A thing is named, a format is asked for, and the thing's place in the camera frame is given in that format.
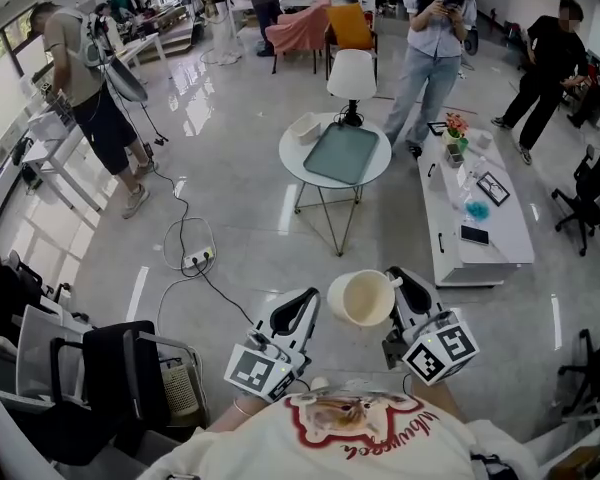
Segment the round white table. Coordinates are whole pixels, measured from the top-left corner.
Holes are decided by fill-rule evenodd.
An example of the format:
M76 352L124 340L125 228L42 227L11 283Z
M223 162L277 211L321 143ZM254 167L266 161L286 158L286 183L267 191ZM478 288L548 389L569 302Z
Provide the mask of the round white table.
M324 132L324 130L327 129L327 126L333 123L333 119L336 116L336 114L325 113L316 114L315 116L320 121L320 132L322 133ZM312 172L307 171L304 168L304 161L306 160L313 147L318 143L318 141L312 142L311 144L303 145L287 129L287 131L284 132L284 135L280 139L280 146L278 148L282 164L287 168L287 170L291 174L293 174L296 178L302 181L302 188L300 189L300 193L298 194L298 198L296 199L294 212L298 214L303 208L309 208L312 206L322 206L324 208L324 212L327 217L329 229L331 230L331 237L333 238L333 244L335 246L337 256L342 256L344 254L344 246L347 240L347 235L349 234L349 227L351 225L351 219L353 218L353 212L355 211L356 205L360 203L362 199L362 190L364 186L368 183L371 183L378 176L380 176L389 166L389 162L391 162L391 143L389 142L387 136L382 132L382 130L378 128L375 124L370 123L369 121L365 121L361 128L364 130L374 132L378 135L380 140L378 141L378 145L376 146L376 149L373 152L373 156L369 161L369 165L367 166L367 170L364 176L355 185L349 185L347 183L327 178L319 174L314 174ZM313 185L318 189L318 194L320 195L321 202L318 204L300 206L300 198L302 197L302 193L304 192L304 188L307 184ZM353 190L354 197L351 199L341 199L339 201L325 202L324 196L322 194L323 188L332 190L350 189ZM333 231L333 225L331 224L331 218L329 217L329 212L327 210L327 205L343 203L348 201L352 201L351 212L349 214L349 220L347 222L347 227L345 229L342 242L340 245L338 245L335 232Z

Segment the black t-shirt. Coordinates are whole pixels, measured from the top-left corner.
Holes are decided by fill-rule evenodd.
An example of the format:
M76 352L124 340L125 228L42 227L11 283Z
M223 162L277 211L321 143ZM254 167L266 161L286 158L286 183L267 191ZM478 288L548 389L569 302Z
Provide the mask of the black t-shirt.
M576 33L560 28L558 18L541 16L527 31L532 41L538 40L534 52L538 69L547 77L562 81L578 74L587 76L587 54Z

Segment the white lamp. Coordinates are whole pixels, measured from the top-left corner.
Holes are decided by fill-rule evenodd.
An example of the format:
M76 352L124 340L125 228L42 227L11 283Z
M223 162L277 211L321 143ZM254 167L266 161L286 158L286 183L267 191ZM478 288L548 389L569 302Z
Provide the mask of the white lamp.
M371 54L362 50L340 50L333 63L327 90L334 96L349 100L349 110L342 123L361 126L358 101L368 100L376 93Z

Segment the black shorts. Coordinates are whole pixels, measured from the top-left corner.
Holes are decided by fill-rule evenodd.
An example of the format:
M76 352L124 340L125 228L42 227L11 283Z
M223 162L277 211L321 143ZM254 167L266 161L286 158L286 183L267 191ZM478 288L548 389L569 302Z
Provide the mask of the black shorts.
M125 147L138 138L109 94L107 84L87 101L73 107L76 123L91 148L111 174L120 174L129 166Z

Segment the woman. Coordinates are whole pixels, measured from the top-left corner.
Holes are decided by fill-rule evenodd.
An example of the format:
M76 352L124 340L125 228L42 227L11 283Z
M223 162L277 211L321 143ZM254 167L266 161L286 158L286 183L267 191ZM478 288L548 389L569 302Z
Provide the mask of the woman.
M330 387L318 378L311 387L270 406L237 398L139 480L539 478L523 445L488 421L463 423L444 383L414 379L412 396L361 379Z
M407 55L396 101L385 124L395 144L416 98L427 83L420 114L407 134L409 151L418 158L427 138L428 122L435 121L451 92L460 68L462 43L475 24L475 0L404 0L409 13Z
M204 15L213 31L213 50L219 66L234 64L240 53L231 37L231 22L226 0L202 0Z

